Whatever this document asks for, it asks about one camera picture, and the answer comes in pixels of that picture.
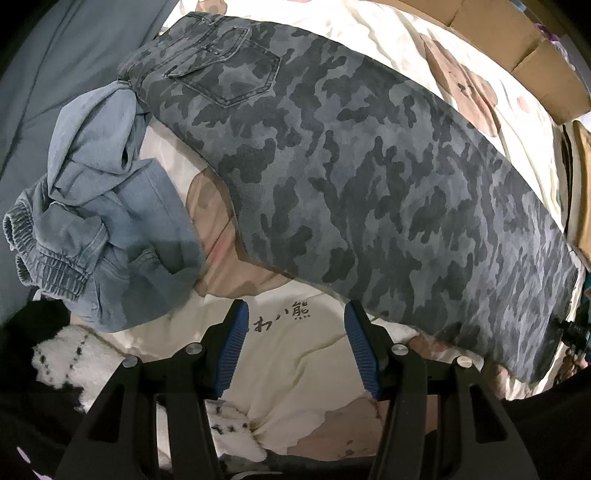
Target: pocket stitching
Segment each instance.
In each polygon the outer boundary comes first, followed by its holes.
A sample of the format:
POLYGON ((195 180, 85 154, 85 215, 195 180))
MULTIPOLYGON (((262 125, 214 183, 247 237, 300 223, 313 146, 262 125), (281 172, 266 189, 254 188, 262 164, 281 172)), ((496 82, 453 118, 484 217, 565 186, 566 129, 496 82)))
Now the pocket stitching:
MULTIPOLYGON (((213 59, 209 63, 204 63, 203 65, 200 65, 199 67, 195 67, 193 70, 188 70, 182 74, 174 73, 174 71, 180 67, 180 65, 177 65, 173 70, 165 73, 164 76, 169 79, 181 78, 181 77, 184 77, 185 75, 189 75, 193 72, 196 72, 197 70, 201 70, 206 67, 209 67, 210 65, 213 65, 214 63, 218 63, 220 61, 226 61, 226 60, 231 59, 236 54, 236 52, 238 50, 240 50, 240 47, 242 47, 242 44, 245 41, 244 38, 246 37, 246 35, 248 35, 248 31, 249 31, 248 28, 244 28, 244 27, 232 27, 230 30, 228 30, 228 32, 231 32, 233 30, 242 30, 242 34, 241 34, 239 40, 236 42, 236 44, 225 55, 220 54, 219 57, 213 59)), ((207 50, 207 48, 213 44, 214 44, 214 42, 210 42, 209 44, 204 45, 203 47, 200 47, 200 49, 207 50)))
MULTIPOLYGON (((201 36, 199 37, 198 40, 196 40, 194 43, 191 43, 188 47, 182 49, 181 51, 179 51, 173 58, 169 59, 167 62, 165 63, 158 63, 155 67, 153 67, 152 69, 149 69, 149 71, 147 71, 144 75, 142 75, 142 78, 139 79, 138 81, 138 85, 142 85, 143 82, 146 80, 146 78, 148 77, 148 75, 154 73, 156 70, 162 68, 163 65, 166 64, 170 64, 171 62, 174 62, 179 56, 181 56, 183 53, 185 53, 188 49, 195 47, 196 45, 199 45, 202 41, 206 40, 208 37, 210 37, 219 27, 222 23, 224 23, 225 21, 229 20, 229 17, 222 17, 219 20, 217 20, 216 22, 214 22, 213 24, 208 23, 207 21, 205 21, 204 17, 201 16, 197 16, 197 15, 191 15, 191 17, 193 18, 198 18, 201 21, 203 21, 205 24, 207 25, 211 25, 209 27, 209 29, 201 36)), ((173 45, 175 45, 176 43, 178 43, 179 41, 181 41, 185 36, 189 35, 193 29, 195 27, 197 27, 200 24, 200 22, 195 23, 191 28, 189 28, 183 35, 181 35, 179 38, 177 38, 175 41, 173 41, 168 47, 166 48, 170 48, 173 45)))
MULTIPOLYGON (((275 81, 275 78, 277 77, 277 73, 279 72, 279 64, 281 62, 281 59, 277 55, 275 55, 273 52, 271 52, 270 50, 266 49, 265 47, 259 45, 258 43, 254 42, 250 39, 244 40, 241 44, 241 47, 244 44, 249 44, 250 46, 255 47, 260 53, 267 56, 272 62, 271 63, 271 70, 269 71, 269 75, 267 77, 267 80, 265 81, 265 84, 257 89, 254 89, 248 93, 243 93, 242 95, 238 95, 237 97, 234 97, 230 100, 226 100, 218 95, 215 95, 213 92, 210 92, 210 91, 206 90, 205 88, 200 87, 199 84, 190 85, 187 82, 184 82, 182 76, 170 77, 170 79, 174 79, 174 80, 182 83, 183 85, 187 86, 188 88, 191 88, 191 89, 195 90, 196 92, 199 92, 201 95, 203 95, 204 97, 208 98, 209 100, 211 100, 212 102, 216 103, 217 105, 219 105, 223 108, 231 107, 233 105, 236 105, 237 103, 243 102, 244 100, 248 100, 251 97, 265 93, 267 90, 269 90, 272 83, 275 81)), ((211 64, 208 64, 208 65, 205 65, 204 67, 193 70, 192 72, 188 72, 185 74, 185 76, 189 75, 190 73, 194 73, 195 71, 200 70, 202 68, 206 68, 207 66, 210 66, 210 65, 211 64)))

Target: bed sheet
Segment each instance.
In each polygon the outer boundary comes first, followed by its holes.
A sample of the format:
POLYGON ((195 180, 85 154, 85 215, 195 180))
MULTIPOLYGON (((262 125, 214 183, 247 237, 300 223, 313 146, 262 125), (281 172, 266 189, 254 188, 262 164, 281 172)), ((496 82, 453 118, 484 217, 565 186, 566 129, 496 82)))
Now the bed sheet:
MULTIPOLYGON (((359 0, 183 0, 164 28, 192 9, 291 24, 412 78, 482 131, 563 226, 556 126, 508 72, 450 32, 393 7, 359 0)), ((342 320, 345 300, 248 262, 224 186, 208 174, 195 152, 156 120, 148 127, 141 155, 157 157, 167 170, 204 243, 208 270, 178 311, 101 336, 144 360, 163 358, 199 340, 208 326, 223 319, 232 298, 241 297, 249 304, 251 326, 223 399, 249 418, 256 443, 283 455, 322 460, 375 454, 380 405, 368 397, 357 373, 342 320), (359 440, 348 443, 351 439, 359 440)), ((582 282, 581 267, 569 318, 574 317, 582 282)), ((478 368, 483 366, 477 355, 408 326, 375 322, 395 342, 410 342, 428 358, 450 362, 465 354, 478 368)), ((551 378, 549 372, 538 384, 526 385, 499 369, 491 383, 502 383, 500 391, 510 399, 541 391, 551 378)))

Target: cardboard box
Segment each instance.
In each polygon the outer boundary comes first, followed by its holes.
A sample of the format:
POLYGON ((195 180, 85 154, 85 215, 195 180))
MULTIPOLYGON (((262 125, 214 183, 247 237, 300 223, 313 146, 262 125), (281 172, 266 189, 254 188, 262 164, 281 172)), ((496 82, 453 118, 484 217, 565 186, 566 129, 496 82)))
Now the cardboard box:
POLYGON ((519 80, 557 124, 591 111, 591 97, 566 61, 509 0, 378 0, 446 27, 519 80))

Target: black fabric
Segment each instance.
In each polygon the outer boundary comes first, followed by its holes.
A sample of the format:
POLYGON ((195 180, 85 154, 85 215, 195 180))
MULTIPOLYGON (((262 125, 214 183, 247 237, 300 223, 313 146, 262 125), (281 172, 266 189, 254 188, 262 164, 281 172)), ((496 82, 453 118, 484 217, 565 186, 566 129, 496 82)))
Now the black fabric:
POLYGON ((31 459, 40 475, 55 474, 66 447, 82 421, 76 409, 80 391, 55 390, 35 380, 33 347, 68 325, 69 312, 61 301, 29 303, 0 329, 0 449, 15 471, 31 459))
POLYGON ((591 478, 591 368, 524 400, 505 401, 540 480, 591 478))

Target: blue gripper pad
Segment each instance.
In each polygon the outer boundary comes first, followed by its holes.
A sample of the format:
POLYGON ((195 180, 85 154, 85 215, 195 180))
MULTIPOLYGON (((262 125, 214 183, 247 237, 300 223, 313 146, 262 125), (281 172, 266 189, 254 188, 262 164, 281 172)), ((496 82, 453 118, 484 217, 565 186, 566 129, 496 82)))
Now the blue gripper pad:
POLYGON ((378 360, 350 302, 345 305, 345 332, 349 338, 363 386, 373 398, 379 400, 382 388, 378 380, 378 360))
POLYGON ((232 382, 240 351, 248 332, 248 318, 248 304, 242 301, 236 311, 234 323, 226 338, 226 343, 217 359, 216 381, 213 384, 213 389, 218 397, 222 396, 224 390, 227 390, 232 382))

